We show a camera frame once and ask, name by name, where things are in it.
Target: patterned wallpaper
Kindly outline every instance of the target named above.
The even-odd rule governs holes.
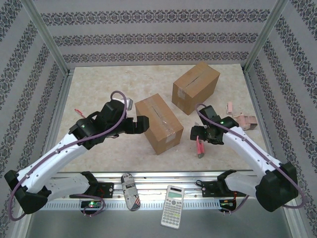
[[[70,68],[242,63],[275,0],[35,1]]]
[[[44,149],[62,72],[18,0],[0,0],[0,238],[9,235],[9,187],[3,175]]]
[[[308,203],[300,212],[317,237],[317,8],[290,1],[249,72],[274,155],[295,165]]]

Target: brown cardboard box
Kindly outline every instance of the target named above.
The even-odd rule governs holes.
[[[156,154],[179,144],[184,127],[159,94],[135,104],[137,116],[147,116],[150,128],[144,133]]]
[[[199,63],[173,83],[172,103],[189,115],[213,94],[219,75],[205,62]]]

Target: calculator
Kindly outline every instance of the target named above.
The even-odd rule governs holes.
[[[164,202],[162,220],[160,224],[165,227],[179,229],[182,215],[183,199],[185,189],[169,185],[167,187]]]

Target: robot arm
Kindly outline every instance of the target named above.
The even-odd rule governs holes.
[[[263,208],[272,212],[298,196],[298,190],[277,171],[272,164],[284,171],[296,184],[296,169],[291,163],[282,164],[273,158],[253,142],[239,127],[239,124],[231,117],[221,119],[216,114],[212,106],[205,107],[200,113],[217,124],[220,124],[230,131],[226,131],[201,118],[205,126],[194,126],[191,130],[191,140],[207,141],[215,145],[227,145],[243,158],[256,173],[256,177],[242,175],[234,170],[229,170],[218,177],[218,186],[215,189],[225,193],[228,191],[238,191],[257,198]],[[252,143],[266,158],[250,146]]]
[[[128,108],[131,108],[130,99],[127,99],[127,104],[129,104]],[[26,176],[27,179],[24,180],[15,193],[17,201],[26,214],[38,211],[47,202],[59,197],[71,194],[93,195],[96,192],[98,182],[90,172],[82,172],[71,178],[50,179],[73,159],[84,154],[95,145],[104,142],[107,137],[117,138],[121,133],[140,134],[149,128],[149,119],[146,116],[137,117],[137,122],[133,122],[133,118],[125,116],[122,122],[111,132],[83,143],[76,143],[80,139],[107,131],[119,121],[123,112],[124,103],[121,100],[112,99],[105,104],[101,112],[94,112],[87,118],[78,120],[70,128],[69,133],[36,162],[18,172],[11,170],[5,174],[4,177],[12,190]],[[63,146],[72,142],[74,142],[72,146],[60,150]],[[38,164],[40,164],[39,167],[28,175],[28,172]]]

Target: beige floor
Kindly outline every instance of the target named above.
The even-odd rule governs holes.
[[[214,94],[205,101],[216,112],[225,117],[225,106],[233,101],[234,114],[243,112],[255,115],[245,79],[238,64],[211,65],[220,72]],[[112,66],[78,67],[72,79],[58,140],[80,118],[74,109],[84,115],[99,111],[112,91],[120,90],[137,102],[159,93],[173,110],[184,132],[179,145],[156,155],[145,135],[121,134],[117,139],[106,139],[86,154],[69,163],[63,171],[210,171],[227,169],[249,169],[250,167],[229,147],[205,143],[206,154],[202,159],[196,155],[196,143],[189,140],[190,129],[200,122],[194,112],[187,116],[171,102],[172,84],[192,68],[192,65],[167,66]],[[135,107],[128,116],[136,117]],[[247,134],[262,148],[264,141],[259,127]]]

